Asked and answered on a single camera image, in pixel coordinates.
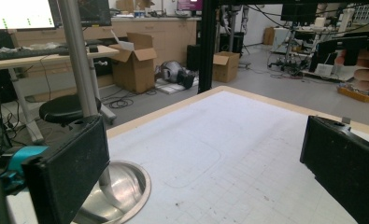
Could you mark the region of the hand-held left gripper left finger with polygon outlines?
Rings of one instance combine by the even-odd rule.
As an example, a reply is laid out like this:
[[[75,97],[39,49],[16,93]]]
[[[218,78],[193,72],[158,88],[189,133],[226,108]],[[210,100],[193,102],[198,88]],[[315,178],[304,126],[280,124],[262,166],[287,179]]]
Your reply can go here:
[[[109,165],[103,118],[72,123],[57,143],[21,163],[39,224],[69,224]]]

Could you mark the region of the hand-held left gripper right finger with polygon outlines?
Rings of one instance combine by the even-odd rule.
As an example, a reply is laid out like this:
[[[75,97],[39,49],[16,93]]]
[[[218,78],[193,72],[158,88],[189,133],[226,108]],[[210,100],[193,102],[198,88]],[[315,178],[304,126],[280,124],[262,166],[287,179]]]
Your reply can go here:
[[[310,116],[300,155],[358,224],[369,224],[369,142],[345,123]]]

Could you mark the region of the yellow tray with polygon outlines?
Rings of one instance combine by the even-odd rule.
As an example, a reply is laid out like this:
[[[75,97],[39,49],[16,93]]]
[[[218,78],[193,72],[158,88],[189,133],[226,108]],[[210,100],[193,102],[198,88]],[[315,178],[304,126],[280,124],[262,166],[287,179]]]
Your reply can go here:
[[[357,101],[369,103],[369,96],[359,91],[354,91],[347,87],[338,87],[337,92]]]

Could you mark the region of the black round stool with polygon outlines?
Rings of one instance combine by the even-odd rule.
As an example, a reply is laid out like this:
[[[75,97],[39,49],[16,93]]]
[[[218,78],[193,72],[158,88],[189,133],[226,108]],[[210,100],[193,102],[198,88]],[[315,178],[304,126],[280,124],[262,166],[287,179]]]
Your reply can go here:
[[[77,94],[65,95],[47,101],[39,107],[38,114],[44,121],[62,126],[84,120]]]

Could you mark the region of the small open cardboard box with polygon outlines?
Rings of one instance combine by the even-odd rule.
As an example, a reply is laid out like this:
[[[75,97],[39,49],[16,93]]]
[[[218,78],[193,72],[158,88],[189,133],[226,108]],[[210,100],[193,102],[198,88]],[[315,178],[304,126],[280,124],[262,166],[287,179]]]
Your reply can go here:
[[[221,51],[213,55],[212,77],[215,81],[228,83],[237,76],[239,53]]]

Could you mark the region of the metal stand with round base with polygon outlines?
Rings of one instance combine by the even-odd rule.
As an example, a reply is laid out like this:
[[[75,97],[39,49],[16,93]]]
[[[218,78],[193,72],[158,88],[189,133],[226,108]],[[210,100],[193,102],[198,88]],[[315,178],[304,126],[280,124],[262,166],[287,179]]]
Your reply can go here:
[[[80,196],[77,224],[128,224],[146,204],[151,191],[148,172],[130,161],[110,161],[104,123],[96,108],[89,58],[77,0],[57,0],[73,66],[83,116],[95,122],[70,144],[75,173],[74,191]]]

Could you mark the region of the light wooden desk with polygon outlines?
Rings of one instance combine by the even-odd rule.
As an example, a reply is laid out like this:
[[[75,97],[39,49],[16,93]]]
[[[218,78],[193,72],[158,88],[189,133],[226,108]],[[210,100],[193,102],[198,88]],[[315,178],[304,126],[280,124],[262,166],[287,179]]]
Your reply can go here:
[[[73,78],[66,82],[67,85],[76,85],[77,94],[82,107],[82,112],[85,117],[97,115],[96,98],[100,98],[98,89],[97,77],[94,69],[93,59],[103,57],[113,57],[118,54],[117,49],[112,49],[106,46],[98,46],[97,52],[80,51],[79,49],[69,50],[69,54],[60,56],[58,54],[48,56],[37,56],[30,58],[20,58],[0,61],[0,70],[7,69],[14,90],[17,94],[19,104],[25,117],[25,127],[30,134],[31,140],[36,145],[41,145],[44,142],[44,137],[39,130],[33,114],[30,112],[25,101],[25,95],[21,85],[33,85],[29,95],[34,95],[36,91],[43,91],[44,87],[34,78],[18,79],[15,73],[15,68],[31,66],[31,65],[48,65],[56,63],[71,63],[73,69]]]

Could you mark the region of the large open cardboard box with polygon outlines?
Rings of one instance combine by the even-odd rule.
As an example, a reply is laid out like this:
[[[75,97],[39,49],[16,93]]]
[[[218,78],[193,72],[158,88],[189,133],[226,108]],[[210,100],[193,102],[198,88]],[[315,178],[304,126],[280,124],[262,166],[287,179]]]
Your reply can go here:
[[[113,79],[117,86],[134,93],[154,88],[154,60],[157,58],[152,36],[128,33],[127,40],[110,45],[118,54],[111,58]]]

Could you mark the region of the black keyboard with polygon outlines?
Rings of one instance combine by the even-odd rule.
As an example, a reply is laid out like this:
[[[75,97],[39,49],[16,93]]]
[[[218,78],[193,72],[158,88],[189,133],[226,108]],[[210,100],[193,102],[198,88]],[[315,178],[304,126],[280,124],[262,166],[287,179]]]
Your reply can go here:
[[[67,48],[0,50],[0,61],[37,57],[37,56],[47,56],[53,54],[68,55],[69,50]]]

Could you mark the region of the white gridded mat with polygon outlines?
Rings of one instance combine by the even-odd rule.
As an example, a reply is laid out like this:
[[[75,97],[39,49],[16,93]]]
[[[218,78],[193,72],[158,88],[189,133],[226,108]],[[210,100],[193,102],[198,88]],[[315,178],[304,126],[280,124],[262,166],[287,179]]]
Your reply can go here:
[[[312,113],[222,86],[108,130],[150,177],[126,224],[357,224],[300,162]]]

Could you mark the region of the black computer tower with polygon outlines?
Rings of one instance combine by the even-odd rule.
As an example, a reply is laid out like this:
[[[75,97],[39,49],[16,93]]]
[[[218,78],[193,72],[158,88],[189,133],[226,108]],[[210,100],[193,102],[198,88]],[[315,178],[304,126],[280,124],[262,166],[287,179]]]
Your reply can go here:
[[[192,71],[197,71],[200,68],[200,46],[187,46],[187,67]]]

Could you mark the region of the wooden counter cabinet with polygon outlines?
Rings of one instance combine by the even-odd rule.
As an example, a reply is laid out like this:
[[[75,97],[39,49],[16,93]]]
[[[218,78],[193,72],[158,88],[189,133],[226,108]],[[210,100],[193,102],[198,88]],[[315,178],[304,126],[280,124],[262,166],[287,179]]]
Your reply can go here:
[[[83,31],[85,39],[112,38],[114,34],[125,37],[128,33],[139,33],[152,37],[157,58],[154,64],[175,60],[187,62],[187,46],[194,45],[197,37],[197,19],[180,18],[113,18],[111,26],[90,27]],[[15,47],[33,44],[64,42],[64,29],[17,31],[11,35]]]

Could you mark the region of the dark monitor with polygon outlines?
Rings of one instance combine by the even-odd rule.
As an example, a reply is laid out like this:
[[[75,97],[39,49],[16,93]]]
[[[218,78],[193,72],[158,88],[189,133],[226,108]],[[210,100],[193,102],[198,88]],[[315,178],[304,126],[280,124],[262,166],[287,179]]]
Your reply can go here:
[[[111,25],[108,0],[78,0],[78,9],[83,27]]]

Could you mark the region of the lit white monitor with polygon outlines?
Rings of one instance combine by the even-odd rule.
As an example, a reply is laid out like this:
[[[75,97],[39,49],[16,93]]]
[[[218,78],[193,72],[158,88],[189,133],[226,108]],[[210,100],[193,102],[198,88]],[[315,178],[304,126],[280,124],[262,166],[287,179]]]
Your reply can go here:
[[[0,30],[54,27],[49,0],[0,0]]]

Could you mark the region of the black metal frame post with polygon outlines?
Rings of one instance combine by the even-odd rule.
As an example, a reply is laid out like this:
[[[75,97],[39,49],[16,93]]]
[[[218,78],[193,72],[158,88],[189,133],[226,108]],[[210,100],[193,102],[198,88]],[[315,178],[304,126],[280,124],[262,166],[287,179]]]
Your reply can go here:
[[[218,0],[203,0],[198,93],[211,89]]]

